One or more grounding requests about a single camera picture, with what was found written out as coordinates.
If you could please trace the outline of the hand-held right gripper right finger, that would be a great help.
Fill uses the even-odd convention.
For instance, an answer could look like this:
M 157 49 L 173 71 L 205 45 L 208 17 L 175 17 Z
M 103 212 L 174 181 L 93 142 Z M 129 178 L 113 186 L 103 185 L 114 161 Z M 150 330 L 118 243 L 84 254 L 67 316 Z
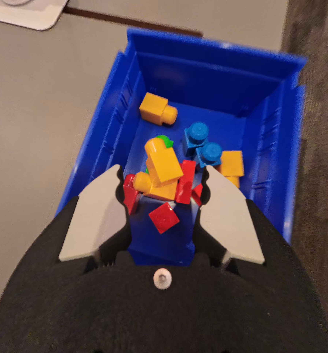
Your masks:
M 262 265 L 265 262 L 246 197 L 213 166 L 202 173 L 202 205 L 193 228 L 196 252 L 205 253 L 215 266 L 231 260 Z

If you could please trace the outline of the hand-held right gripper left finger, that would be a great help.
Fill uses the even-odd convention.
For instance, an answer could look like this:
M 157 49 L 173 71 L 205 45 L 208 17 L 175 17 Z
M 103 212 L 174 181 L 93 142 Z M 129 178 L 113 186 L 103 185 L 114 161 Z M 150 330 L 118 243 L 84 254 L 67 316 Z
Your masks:
M 93 257 L 104 264 L 131 243 L 124 205 L 123 171 L 114 165 L 88 184 L 78 201 L 59 253 L 61 262 Z

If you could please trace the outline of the pile of mega blocks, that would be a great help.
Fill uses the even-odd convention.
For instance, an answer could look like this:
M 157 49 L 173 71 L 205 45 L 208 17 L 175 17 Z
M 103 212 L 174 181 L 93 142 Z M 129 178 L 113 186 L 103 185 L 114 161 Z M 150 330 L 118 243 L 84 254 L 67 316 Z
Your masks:
M 177 108 L 169 105 L 168 99 L 149 92 L 139 109 L 144 121 L 158 126 L 171 126 L 178 116 Z M 125 204 L 130 214 L 135 211 L 137 196 L 140 196 L 134 196 L 135 193 L 189 205 L 195 173 L 207 166 L 213 166 L 240 188 L 240 178 L 245 175 L 242 151 L 223 151 L 220 144 L 208 141 L 209 132 L 209 127 L 202 121 L 195 121 L 184 129 L 182 151 L 186 159 L 182 162 L 176 156 L 172 140 L 166 135 L 158 135 L 146 142 L 146 171 L 125 178 Z M 168 202 L 150 212 L 149 218 L 159 234 L 179 223 Z

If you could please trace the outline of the blue plastic bin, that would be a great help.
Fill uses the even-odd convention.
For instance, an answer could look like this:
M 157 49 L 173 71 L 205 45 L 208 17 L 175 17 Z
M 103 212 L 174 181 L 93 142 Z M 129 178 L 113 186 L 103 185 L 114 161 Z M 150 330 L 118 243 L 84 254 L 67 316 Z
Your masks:
M 114 165 L 129 174 L 146 171 L 146 142 L 166 135 L 179 162 L 184 129 L 195 121 L 209 127 L 208 141 L 223 151 L 241 150 L 245 175 L 240 188 L 248 209 L 272 223 L 276 240 L 289 240 L 294 213 L 303 87 L 297 85 L 305 60 L 246 47 L 153 31 L 128 30 L 91 120 L 57 212 Z M 173 125 L 144 121 L 140 104 L 149 92 L 177 108 Z M 130 214 L 127 250 L 138 264 L 189 265 L 195 250 L 193 228 L 202 205 L 197 171 L 189 205 L 137 196 Z M 149 213 L 168 202 L 179 223 L 159 234 Z M 253 221 L 263 250 L 258 222 Z

